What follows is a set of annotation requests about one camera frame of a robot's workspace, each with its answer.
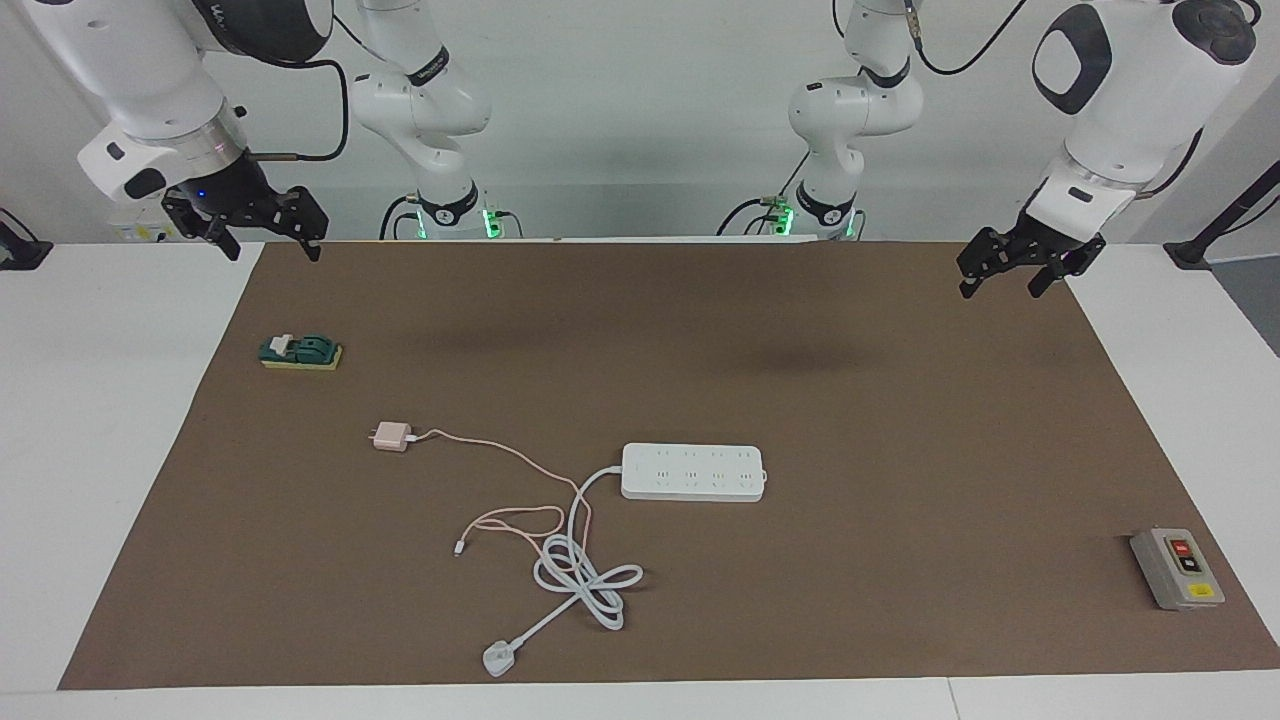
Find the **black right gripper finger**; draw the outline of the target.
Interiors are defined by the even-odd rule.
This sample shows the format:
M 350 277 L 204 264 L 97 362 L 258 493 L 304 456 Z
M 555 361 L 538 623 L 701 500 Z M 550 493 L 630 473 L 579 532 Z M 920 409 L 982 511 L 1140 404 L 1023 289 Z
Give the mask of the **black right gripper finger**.
M 306 187 L 296 186 L 271 197 L 268 228 L 294 240 L 311 263 L 321 256 L 328 227 L 329 217 Z
M 241 245 L 228 229 L 223 217 L 204 217 L 188 199 L 164 199 L 163 210 L 183 237 L 210 243 L 230 261 L 239 259 Z

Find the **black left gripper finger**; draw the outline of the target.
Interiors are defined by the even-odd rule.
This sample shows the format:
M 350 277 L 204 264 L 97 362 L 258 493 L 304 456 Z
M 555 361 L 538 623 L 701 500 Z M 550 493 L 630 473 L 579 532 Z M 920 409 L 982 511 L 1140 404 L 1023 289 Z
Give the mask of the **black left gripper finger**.
M 1016 265 L 1006 252 L 1006 238 L 995 228 L 978 231 L 965 245 L 957 255 L 957 268 L 963 277 L 959 291 L 964 299 L 972 299 L 986 279 Z
M 1028 283 L 1033 299 L 1041 299 L 1055 283 L 1084 274 L 1106 247 L 1102 236 L 1066 252 L 1052 252 Z

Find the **white power strip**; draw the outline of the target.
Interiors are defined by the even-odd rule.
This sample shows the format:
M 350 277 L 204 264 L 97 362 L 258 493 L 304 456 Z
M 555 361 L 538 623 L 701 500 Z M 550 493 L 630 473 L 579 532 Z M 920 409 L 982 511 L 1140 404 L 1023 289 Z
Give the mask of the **white power strip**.
M 622 450 L 625 498 L 754 503 L 768 480 L 762 451 L 750 445 L 627 443 Z

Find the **black desk clamp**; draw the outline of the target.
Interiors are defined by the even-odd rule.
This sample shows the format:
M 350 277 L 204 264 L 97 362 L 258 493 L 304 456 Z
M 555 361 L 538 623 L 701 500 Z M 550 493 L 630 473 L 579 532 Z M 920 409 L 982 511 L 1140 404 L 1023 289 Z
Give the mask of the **black desk clamp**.
M 20 218 L 0 206 L 0 272 L 40 268 L 54 243 L 41 240 Z

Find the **brown table mat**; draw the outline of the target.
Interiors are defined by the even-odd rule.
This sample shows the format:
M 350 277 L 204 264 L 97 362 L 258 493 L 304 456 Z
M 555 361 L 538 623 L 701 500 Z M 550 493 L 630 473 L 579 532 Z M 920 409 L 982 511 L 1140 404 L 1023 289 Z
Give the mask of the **brown table mat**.
M 559 598 L 474 537 L 631 442 L 750 445 L 754 503 L 589 492 L 635 562 L 512 682 L 1199 673 L 1270 635 L 1071 291 L 957 292 L 947 243 L 333 243 L 262 251 L 64 689 L 484 682 Z M 276 334 L 343 346 L 265 368 Z M 369 438 L 404 421 L 402 452 Z M 1160 609 L 1129 546 L 1184 528 L 1225 593 Z

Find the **green knife switch yellow base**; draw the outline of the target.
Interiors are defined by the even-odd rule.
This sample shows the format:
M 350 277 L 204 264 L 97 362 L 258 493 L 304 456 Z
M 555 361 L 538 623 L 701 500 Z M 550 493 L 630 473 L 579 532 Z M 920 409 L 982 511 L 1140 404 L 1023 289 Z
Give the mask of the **green knife switch yellow base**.
M 265 368 L 287 370 L 334 370 L 342 356 L 343 346 L 323 334 L 276 334 L 257 351 L 257 360 Z

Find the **grey on-off switch box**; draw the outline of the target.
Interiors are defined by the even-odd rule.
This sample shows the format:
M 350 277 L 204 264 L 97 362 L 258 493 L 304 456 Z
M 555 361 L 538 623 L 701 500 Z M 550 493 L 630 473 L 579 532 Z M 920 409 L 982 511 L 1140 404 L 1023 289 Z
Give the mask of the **grey on-off switch box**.
M 1190 530 L 1152 527 L 1132 536 L 1129 546 L 1160 609 L 1180 612 L 1225 602 Z

